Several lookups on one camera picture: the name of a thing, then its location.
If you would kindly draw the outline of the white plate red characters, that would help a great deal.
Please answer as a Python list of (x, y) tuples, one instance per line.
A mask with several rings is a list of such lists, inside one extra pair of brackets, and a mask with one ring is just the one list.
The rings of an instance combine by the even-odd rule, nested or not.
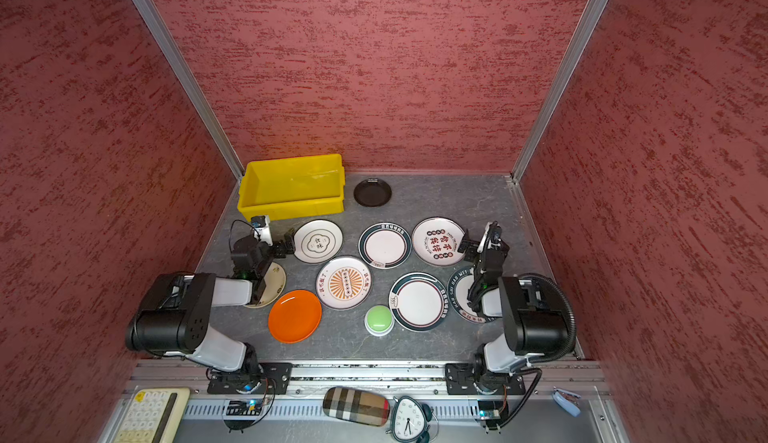
[(463, 260), (459, 250), (465, 230), (455, 221), (432, 217), (419, 222), (411, 233), (413, 251), (427, 264), (453, 266)]

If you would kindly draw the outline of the white plate green lettered rim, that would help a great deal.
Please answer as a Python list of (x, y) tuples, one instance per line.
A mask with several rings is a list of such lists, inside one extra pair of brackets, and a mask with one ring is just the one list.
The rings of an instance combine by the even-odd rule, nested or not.
[(457, 270), (450, 278), (448, 284), (449, 300), (453, 309), (466, 321), (476, 324), (485, 324), (499, 319), (501, 314), (499, 291), (492, 291), (490, 316), (478, 314), (469, 306), (469, 289), (474, 283), (472, 267), (464, 267)]

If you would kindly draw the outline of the white plate dark green rim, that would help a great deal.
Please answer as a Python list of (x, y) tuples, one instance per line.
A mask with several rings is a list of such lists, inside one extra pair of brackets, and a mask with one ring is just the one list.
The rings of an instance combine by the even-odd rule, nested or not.
[(392, 285), (388, 306), (401, 327), (412, 332), (427, 332), (440, 326), (447, 317), (447, 289), (428, 273), (408, 273)]

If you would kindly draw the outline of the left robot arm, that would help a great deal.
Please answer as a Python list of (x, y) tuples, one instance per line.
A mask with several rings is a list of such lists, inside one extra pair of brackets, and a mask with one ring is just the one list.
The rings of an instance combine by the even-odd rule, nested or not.
[(258, 380), (262, 369), (250, 344), (210, 326), (214, 307), (255, 306), (276, 259), (295, 252), (295, 231), (266, 241), (264, 229), (230, 246), (234, 275), (175, 272), (159, 275), (128, 324), (128, 350), (157, 358), (180, 357), (223, 374)]

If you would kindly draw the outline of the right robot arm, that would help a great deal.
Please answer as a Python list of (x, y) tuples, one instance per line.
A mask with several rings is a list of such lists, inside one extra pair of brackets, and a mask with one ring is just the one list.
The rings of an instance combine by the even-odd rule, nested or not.
[(525, 369), (575, 349), (575, 313), (563, 290), (537, 273), (504, 274), (510, 247), (498, 223), (487, 224), (478, 241), (465, 236), (459, 250), (473, 263), (465, 291), (469, 309), (477, 317), (502, 321), (502, 334), (474, 356), (472, 378), (481, 391), (491, 392)]

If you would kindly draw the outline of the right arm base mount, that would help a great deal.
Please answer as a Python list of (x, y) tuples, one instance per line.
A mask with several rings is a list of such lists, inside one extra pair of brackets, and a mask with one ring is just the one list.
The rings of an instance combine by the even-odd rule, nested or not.
[(526, 391), (520, 377), (488, 372), (470, 363), (447, 363), (444, 378), (449, 395), (522, 396)]

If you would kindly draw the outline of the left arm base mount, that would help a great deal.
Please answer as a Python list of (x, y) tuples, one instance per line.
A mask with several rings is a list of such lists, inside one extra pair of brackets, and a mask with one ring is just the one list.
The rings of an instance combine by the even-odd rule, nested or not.
[(259, 363), (255, 372), (245, 369), (222, 372), (209, 369), (207, 393), (211, 395), (284, 395), (290, 382), (291, 363)]

